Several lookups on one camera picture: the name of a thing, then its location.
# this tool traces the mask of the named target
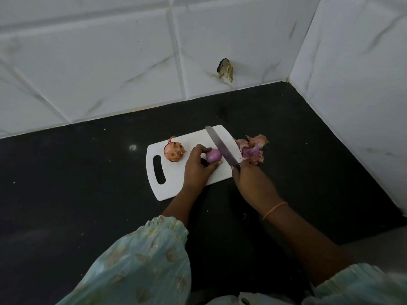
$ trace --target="person's left hand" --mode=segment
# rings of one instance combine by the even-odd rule
[[[191,151],[189,159],[185,165],[184,174],[184,190],[192,191],[192,193],[199,195],[204,189],[210,175],[219,167],[222,161],[217,161],[204,168],[201,164],[201,154],[207,153],[212,148],[205,148],[201,144],[197,144]]]

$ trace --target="sleeve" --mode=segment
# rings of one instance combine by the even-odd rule
[[[191,290],[187,235],[174,217],[148,221],[110,246],[58,305],[185,304]]]
[[[407,304],[407,276],[353,264],[316,287],[315,297],[302,304]]]

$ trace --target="cutting board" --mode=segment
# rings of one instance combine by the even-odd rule
[[[213,127],[213,129],[225,143],[226,147],[229,149],[233,157],[237,160],[238,163],[240,163],[242,161],[242,155],[231,134],[222,125],[216,125]],[[150,144],[147,147],[147,176],[150,182],[151,189],[153,190],[153,193],[158,201],[174,197],[180,192],[182,184],[184,183],[185,164],[193,147],[200,143],[207,148],[216,148],[216,145],[213,143],[212,139],[209,137],[205,129],[173,138],[172,141],[181,143],[186,150],[186,153],[177,163],[169,161],[164,156],[164,147],[167,145],[168,139],[157,142],[155,144]],[[161,158],[161,167],[166,179],[164,184],[158,184],[155,177],[153,158],[156,155],[159,155]],[[207,185],[231,177],[231,168],[229,164],[223,157],[222,161],[223,163],[210,176]]]

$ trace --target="black countertop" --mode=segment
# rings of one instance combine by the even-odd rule
[[[266,135],[262,169],[336,243],[406,223],[291,85],[253,87],[0,140],[3,303],[53,304],[71,291],[114,241],[170,202],[150,189],[147,146],[217,124],[235,138]],[[228,179],[207,186],[195,204],[187,242],[193,289],[214,273],[227,280],[267,263],[238,200]]]

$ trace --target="person's right hand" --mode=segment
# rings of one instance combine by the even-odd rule
[[[273,206],[283,202],[277,193],[272,181],[260,170],[259,167],[247,161],[240,163],[238,169],[232,169],[232,176],[243,198],[260,215],[264,216]]]

